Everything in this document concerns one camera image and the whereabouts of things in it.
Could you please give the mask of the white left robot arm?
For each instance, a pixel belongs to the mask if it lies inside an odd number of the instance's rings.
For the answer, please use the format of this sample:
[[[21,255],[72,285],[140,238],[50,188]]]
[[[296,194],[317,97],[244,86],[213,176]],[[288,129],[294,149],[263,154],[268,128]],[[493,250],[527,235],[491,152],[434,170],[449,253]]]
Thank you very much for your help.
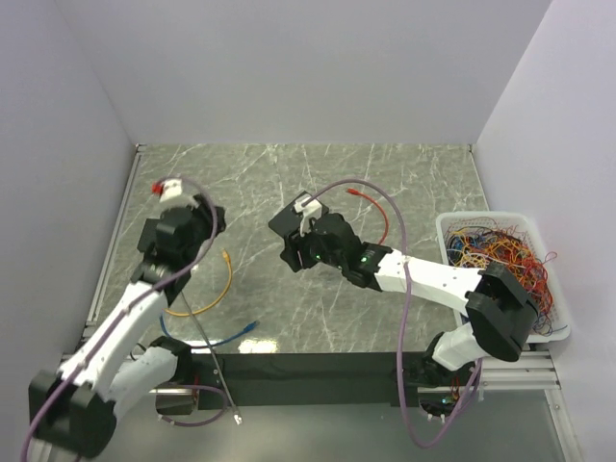
[[[32,379],[30,426],[20,460],[27,460],[34,439],[96,457],[120,419],[151,389],[165,382],[180,387],[192,379],[190,347],[169,337],[154,340],[139,360],[125,361],[225,228],[223,208],[205,192],[163,192],[160,203],[160,216],[148,219],[142,230],[141,263],[112,314],[55,372]]]

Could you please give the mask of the black TP-Link network switch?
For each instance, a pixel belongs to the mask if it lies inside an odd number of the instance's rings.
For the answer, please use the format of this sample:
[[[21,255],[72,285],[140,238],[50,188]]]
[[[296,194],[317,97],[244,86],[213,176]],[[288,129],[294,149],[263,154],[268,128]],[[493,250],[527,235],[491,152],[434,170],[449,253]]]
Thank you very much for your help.
[[[137,244],[138,252],[146,254],[156,242],[156,227],[159,220],[157,218],[147,218],[143,225],[141,235]]]

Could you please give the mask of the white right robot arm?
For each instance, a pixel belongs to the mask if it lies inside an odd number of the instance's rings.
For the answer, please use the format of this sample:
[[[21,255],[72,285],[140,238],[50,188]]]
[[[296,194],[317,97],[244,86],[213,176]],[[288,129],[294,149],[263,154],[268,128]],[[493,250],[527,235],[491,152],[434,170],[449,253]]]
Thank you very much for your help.
[[[269,229],[283,240],[280,257],[294,272],[325,264],[356,287],[410,293],[466,318],[455,330],[438,334],[417,360],[401,362],[402,380],[408,385],[444,385],[485,357],[518,361],[538,319],[536,303],[503,264],[459,269],[406,256],[361,241],[337,213],[304,218],[284,210],[269,221]]]

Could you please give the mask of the black Mercury network switch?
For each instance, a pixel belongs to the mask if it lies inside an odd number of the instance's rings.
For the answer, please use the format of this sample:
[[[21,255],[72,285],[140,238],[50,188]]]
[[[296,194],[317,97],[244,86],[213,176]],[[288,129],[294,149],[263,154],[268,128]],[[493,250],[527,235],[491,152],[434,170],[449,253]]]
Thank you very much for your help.
[[[293,203],[302,194],[308,193],[307,191],[301,192],[295,197],[287,206],[285,206],[280,212],[278,212],[268,223],[269,229],[281,238],[290,237],[293,233],[299,234],[299,222],[300,217],[293,211]],[[321,218],[329,213],[329,208],[322,204]]]

